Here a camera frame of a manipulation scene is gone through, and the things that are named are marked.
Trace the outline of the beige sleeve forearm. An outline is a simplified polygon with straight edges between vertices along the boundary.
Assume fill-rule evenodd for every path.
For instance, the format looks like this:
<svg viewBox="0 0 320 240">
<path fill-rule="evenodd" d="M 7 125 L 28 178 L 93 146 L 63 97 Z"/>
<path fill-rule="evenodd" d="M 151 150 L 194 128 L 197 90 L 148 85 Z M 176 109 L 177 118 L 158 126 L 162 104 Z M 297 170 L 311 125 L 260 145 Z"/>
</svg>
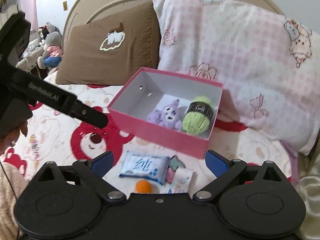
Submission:
<svg viewBox="0 0 320 240">
<path fill-rule="evenodd" d="M 14 206 L 27 186 L 27 181 L 19 170 L 9 164 L 3 163 L 1 168 L 1 239 L 16 239 L 18 225 L 14 218 Z"/>
</svg>

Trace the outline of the person's left hand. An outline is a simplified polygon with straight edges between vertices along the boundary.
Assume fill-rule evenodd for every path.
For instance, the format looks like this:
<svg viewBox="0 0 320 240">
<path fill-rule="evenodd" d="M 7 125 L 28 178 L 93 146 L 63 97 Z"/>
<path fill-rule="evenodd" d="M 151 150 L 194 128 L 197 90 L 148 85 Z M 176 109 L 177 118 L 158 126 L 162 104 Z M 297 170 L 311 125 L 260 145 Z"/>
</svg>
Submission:
<svg viewBox="0 0 320 240">
<path fill-rule="evenodd" d="M 6 136 L 1 138 L 1 140 L 0 140 L 0 154 L 2 155 L 7 150 L 7 148 L 15 146 L 15 144 L 18 141 L 21 134 L 24 135 L 25 137 L 28 134 L 28 122 L 27 121 L 25 121 L 20 126 L 14 128 Z"/>
</svg>

